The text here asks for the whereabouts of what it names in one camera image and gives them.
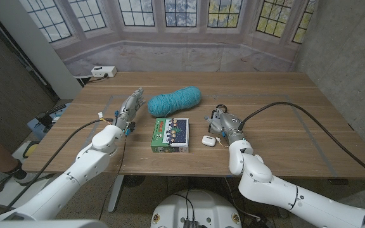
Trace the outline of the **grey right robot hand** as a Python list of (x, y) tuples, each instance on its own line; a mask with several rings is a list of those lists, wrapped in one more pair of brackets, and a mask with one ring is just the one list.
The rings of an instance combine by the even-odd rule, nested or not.
[(229, 144), (245, 140), (243, 131), (239, 129), (241, 120), (237, 116), (216, 108), (210, 117), (205, 116), (204, 119), (209, 123), (208, 131), (226, 137)]

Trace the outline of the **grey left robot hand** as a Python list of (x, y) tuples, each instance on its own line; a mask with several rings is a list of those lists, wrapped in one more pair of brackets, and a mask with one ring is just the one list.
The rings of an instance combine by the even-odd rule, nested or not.
[(114, 126), (121, 130), (126, 129), (127, 124), (134, 119), (140, 107), (145, 103), (143, 93), (144, 89), (139, 87), (122, 103), (118, 115), (112, 123)]

